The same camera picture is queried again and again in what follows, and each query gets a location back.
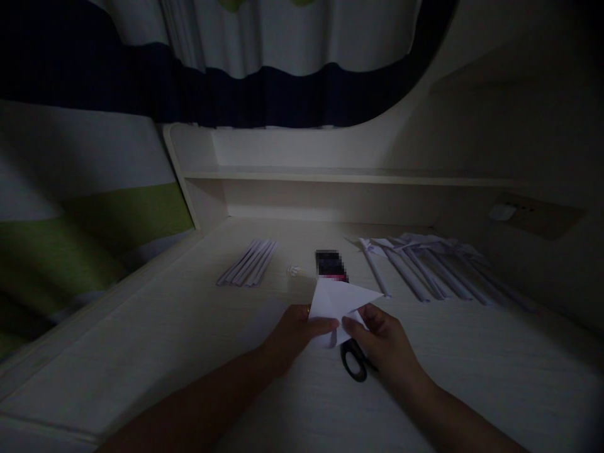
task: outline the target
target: paper triangle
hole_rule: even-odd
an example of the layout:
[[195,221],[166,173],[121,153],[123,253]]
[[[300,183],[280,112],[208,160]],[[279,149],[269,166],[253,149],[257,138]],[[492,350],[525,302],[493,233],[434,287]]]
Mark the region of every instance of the paper triangle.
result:
[[[356,310],[382,296],[382,293],[350,283],[319,278],[308,318],[336,318],[341,322],[342,317],[347,315],[364,325]],[[342,326],[339,326],[335,332],[315,338],[313,344],[323,348],[332,348],[349,338],[350,335]]]

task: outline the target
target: striped curtain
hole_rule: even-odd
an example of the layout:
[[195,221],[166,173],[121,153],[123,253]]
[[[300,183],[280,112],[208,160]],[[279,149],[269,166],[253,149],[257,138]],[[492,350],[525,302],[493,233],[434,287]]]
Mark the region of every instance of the striped curtain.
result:
[[419,80],[455,0],[0,6],[0,357],[193,227],[157,133],[352,126]]

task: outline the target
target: white desk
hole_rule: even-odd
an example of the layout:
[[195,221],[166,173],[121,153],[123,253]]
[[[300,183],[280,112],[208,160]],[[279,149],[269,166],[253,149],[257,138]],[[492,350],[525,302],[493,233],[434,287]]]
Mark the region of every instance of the white desk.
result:
[[[39,439],[47,449],[51,440],[71,439],[70,451],[93,450],[141,409],[241,353],[236,337],[268,297],[309,303],[316,249],[339,249],[350,282],[377,291],[363,254],[349,240],[403,230],[229,218],[205,238],[193,233],[3,365],[0,436],[31,436],[15,442],[32,450]],[[262,285],[215,286],[253,238],[279,241]],[[393,294],[376,304],[403,322],[437,383],[532,451],[580,448],[600,402],[601,344],[545,310],[528,315],[459,300],[421,304],[387,261],[376,257],[376,263]],[[287,277],[290,264],[309,278]],[[335,349],[305,351],[218,450],[408,452],[430,446],[374,378],[359,384],[347,375]]]

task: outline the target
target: black scissor handle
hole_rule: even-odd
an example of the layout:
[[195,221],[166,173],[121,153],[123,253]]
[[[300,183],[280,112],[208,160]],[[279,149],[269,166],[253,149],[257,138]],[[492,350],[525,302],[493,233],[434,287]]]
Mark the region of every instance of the black scissor handle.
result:
[[[350,370],[350,367],[348,366],[348,354],[352,355],[359,364],[359,372],[353,373]],[[364,382],[365,379],[367,379],[367,369],[365,368],[365,361],[367,359],[365,359],[365,354],[363,354],[359,344],[354,339],[351,338],[350,340],[342,343],[340,346],[340,356],[342,358],[344,368],[346,368],[346,371],[348,374],[350,374],[352,379],[357,382]]]

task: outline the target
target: hand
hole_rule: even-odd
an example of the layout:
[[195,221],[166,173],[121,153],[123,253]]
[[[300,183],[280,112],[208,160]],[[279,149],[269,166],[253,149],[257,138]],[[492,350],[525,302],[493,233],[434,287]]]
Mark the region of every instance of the hand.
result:
[[373,304],[359,308],[359,314],[369,330],[346,316],[342,325],[367,351],[386,383],[413,386],[419,379],[427,378],[398,319]]
[[283,376],[310,340],[330,333],[339,325],[337,319],[314,318],[308,321],[308,305],[290,305],[258,350],[275,375]]

